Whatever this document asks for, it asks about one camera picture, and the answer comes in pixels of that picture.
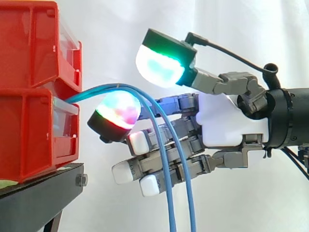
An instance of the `screw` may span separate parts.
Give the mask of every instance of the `screw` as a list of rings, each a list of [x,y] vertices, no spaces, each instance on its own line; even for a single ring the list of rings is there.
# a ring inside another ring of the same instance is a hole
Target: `screw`
[[[88,175],[87,174],[78,174],[76,176],[76,186],[86,187],[88,184]]]

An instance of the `blue wire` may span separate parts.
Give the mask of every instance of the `blue wire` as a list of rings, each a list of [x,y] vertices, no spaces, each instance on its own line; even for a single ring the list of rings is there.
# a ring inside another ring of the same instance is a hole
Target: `blue wire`
[[[175,221],[175,213],[174,213],[174,205],[173,205],[172,181],[171,181],[170,173],[169,173],[169,161],[168,161],[168,157],[167,157],[167,154],[166,154],[165,146],[164,146],[163,141],[162,141],[162,136],[161,136],[161,133],[159,131],[158,123],[155,119],[155,116],[154,116],[151,108],[147,105],[145,100],[135,90],[132,90],[132,89],[127,88],[127,87],[119,87],[119,88],[108,88],[104,92],[101,91],[100,93],[102,94],[102,93],[107,93],[107,92],[117,91],[117,90],[123,90],[123,91],[127,91],[127,92],[131,93],[133,96],[135,96],[140,101],[140,103],[145,107],[146,111],[149,114],[149,118],[150,118],[150,120],[153,124],[155,135],[156,135],[158,145],[159,145],[159,148],[160,148],[160,155],[161,155],[161,160],[162,160],[163,174],[164,174],[164,179],[165,179],[168,209],[169,209],[169,230],[171,232],[176,232],[177,229],[176,229],[176,221]]]
[[[174,127],[172,126],[171,122],[169,121],[167,115],[161,108],[161,106],[152,98],[150,97],[147,93],[144,91],[131,86],[127,84],[107,84],[107,85],[101,85],[94,87],[92,89],[86,90],[83,93],[77,94],[69,99],[67,99],[67,102],[72,103],[71,101],[75,99],[79,99],[79,101],[84,100],[86,98],[101,94],[104,89],[110,88],[110,87],[127,87],[131,88],[135,91],[137,91],[139,94],[141,94],[144,98],[146,98],[153,106],[156,107],[160,115],[162,116],[164,122],[166,123],[167,127],[169,128],[171,135],[173,137],[173,140],[175,141],[175,145],[178,149],[179,156],[181,159],[181,162],[183,164],[183,172],[186,180],[186,190],[187,190],[187,197],[188,197],[188,205],[189,205],[189,213],[190,213],[190,224],[191,224],[191,232],[196,232],[197,226],[196,226],[196,217],[195,217],[195,209],[194,209],[194,200],[193,200],[193,194],[192,194],[192,185],[191,185],[191,175],[186,163],[186,156],[183,153],[182,146],[179,142],[178,136],[176,134],[176,131]]]

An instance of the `white fabric background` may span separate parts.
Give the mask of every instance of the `white fabric background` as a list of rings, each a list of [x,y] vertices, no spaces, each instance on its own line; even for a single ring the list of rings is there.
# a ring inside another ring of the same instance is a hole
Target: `white fabric background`
[[[135,55],[148,28],[178,39],[194,31],[263,66],[276,63],[284,87],[309,87],[309,1],[59,0],[61,14],[83,43],[84,89],[111,82],[135,85],[154,98],[188,92],[144,80]],[[197,66],[212,73],[250,71],[211,48]],[[111,167],[130,157],[125,145],[102,143],[87,120],[100,97],[81,103],[80,162],[89,184],[65,210],[61,232],[165,232],[165,194],[143,198],[138,182],[118,186]],[[139,122],[135,130],[149,126]],[[222,170],[192,181],[199,232],[308,232],[309,184],[281,152],[250,156],[249,169]],[[184,184],[174,189],[178,231],[189,231]]]

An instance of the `red storage bin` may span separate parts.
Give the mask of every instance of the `red storage bin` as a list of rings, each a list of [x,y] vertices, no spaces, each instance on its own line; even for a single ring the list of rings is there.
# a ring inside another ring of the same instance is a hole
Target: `red storage bin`
[[[0,89],[0,180],[19,183],[78,158],[79,108],[47,89]]]
[[[0,89],[44,87],[71,97],[82,91],[81,49],[55,2],[0,1]]]

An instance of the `green light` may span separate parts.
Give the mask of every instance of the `green light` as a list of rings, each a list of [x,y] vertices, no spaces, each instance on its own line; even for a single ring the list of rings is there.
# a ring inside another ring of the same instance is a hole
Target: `green light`
[[[161,86],[172,87],[179,81],[184,67],[176,59],[159,54],[144,45],[136,56],[136,66],[146,80]]]
[[[105,96],[96,111],[113,124],[130,130],[140,116],[140,102],[131,93],[116,90]]]

